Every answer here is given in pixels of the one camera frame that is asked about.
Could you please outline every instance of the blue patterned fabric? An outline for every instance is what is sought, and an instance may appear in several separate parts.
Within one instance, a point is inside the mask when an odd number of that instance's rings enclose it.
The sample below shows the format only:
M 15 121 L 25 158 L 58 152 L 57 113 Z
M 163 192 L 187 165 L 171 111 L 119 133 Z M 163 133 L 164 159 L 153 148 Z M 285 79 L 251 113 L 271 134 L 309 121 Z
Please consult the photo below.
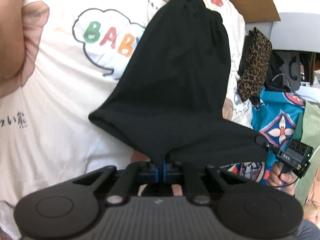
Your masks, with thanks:
M 304 112 L 305 101 L 292 93 L 265 91 L 264 88 L 260 99 L 260 106 L 252 110 L 252 127 L 285 150 L 295 131 L 298 115 Z M 275 155 L 269 152 L 260 183 L 266 184 L 274 162 Z

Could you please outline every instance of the light green garment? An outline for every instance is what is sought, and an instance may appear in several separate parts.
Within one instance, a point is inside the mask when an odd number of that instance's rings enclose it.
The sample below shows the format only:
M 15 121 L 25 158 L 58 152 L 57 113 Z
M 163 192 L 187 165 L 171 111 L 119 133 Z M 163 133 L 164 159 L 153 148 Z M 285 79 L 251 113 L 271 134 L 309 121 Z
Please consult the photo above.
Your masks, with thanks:
M 299 180 L 295 188 L 295 196 L 304 205 L 316 171 L 320 164 L 320 108 L 306 102 L 303 115 L 301 142 L 313 147 L 314 152 L 310 160 L 310 168 L 306 175 Z

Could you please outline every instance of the brown bear print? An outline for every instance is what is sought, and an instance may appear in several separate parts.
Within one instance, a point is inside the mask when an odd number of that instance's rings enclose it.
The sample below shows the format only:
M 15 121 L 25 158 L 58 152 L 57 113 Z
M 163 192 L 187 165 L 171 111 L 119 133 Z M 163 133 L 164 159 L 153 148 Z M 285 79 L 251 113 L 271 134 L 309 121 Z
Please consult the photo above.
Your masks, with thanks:
M 44 26 L 48 22 L 50 9 L 42 1 L 32 2 L 22 8 L 22 26 L 25 43 L 25 59 L 19 73 L 0 84 L 0 98 L 23 87 L 33 74 L 35 61 Z

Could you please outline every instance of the leopard print fabric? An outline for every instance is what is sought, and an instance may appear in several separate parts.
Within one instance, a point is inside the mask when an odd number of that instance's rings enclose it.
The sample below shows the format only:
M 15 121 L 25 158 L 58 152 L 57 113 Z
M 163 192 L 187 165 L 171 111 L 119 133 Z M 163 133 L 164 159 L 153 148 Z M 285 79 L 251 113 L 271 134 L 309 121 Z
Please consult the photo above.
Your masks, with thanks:
M 249 32 L 252 38 L 246 57 L 244 73 L 238 81 L 238 93 L 244 102 L 259 96 L 267 76 L 272 44 L 257 28 Z

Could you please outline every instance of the teal garment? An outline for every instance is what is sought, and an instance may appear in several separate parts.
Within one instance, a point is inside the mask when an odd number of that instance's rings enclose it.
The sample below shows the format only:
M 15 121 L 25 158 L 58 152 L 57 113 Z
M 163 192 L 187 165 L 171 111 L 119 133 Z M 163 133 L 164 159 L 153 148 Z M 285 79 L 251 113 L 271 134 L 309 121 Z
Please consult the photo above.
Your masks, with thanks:
M 306 102 L 303 115 L 301 142 L 310 145 L 314 149 L 310 160 L 310 168 L 306 175 L 298 181 L 295 188 L 296 198 L 301 205 L 304 205 L 320 164 L 320 108 L 309 102 Z
M 298 120 L 296 124 L 296 129 L 291 137 L 291 140 L 301 141 L 302 137 L 302 124 L 303 124 L 303 113 L 298 115 Z

